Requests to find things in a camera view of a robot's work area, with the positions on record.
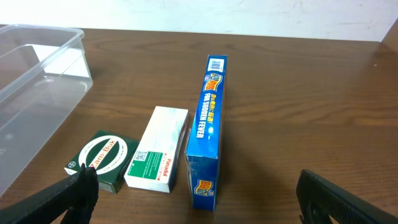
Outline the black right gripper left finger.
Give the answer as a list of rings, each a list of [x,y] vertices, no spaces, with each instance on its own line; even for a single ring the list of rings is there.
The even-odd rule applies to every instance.
[[[83,164],[79,172],[1,209],[1,223],[52,223],[64,215],[62,223],[89,224],[98,193],[95,168]]]

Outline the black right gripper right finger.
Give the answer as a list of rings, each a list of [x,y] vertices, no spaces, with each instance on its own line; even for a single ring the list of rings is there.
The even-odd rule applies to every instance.
[[[304,169],[296,186],[303,224],[397,224],[397,217]]]

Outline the green Zam-Buk box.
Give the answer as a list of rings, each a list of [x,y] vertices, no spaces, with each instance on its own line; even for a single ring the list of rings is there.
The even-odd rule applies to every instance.
[[[94,167],[99,188],[116,194],[124,183],[124,173],[138,145],[136,139],[99,130],[64,169],[73,175],[81,170],[83,164]]]

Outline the white green Panadol box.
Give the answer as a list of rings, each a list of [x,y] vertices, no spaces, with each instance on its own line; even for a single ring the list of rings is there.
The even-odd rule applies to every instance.
[[[188,124],[188,110],[156,106],[124,175],[128,187],[169,193]]]

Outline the blue Kool Fever box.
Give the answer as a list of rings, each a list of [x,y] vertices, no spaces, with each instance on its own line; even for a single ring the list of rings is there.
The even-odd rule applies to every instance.
[[[185,148],[194,209],[216,208],[220,174],[227,55],[207,58],[200,97]]]

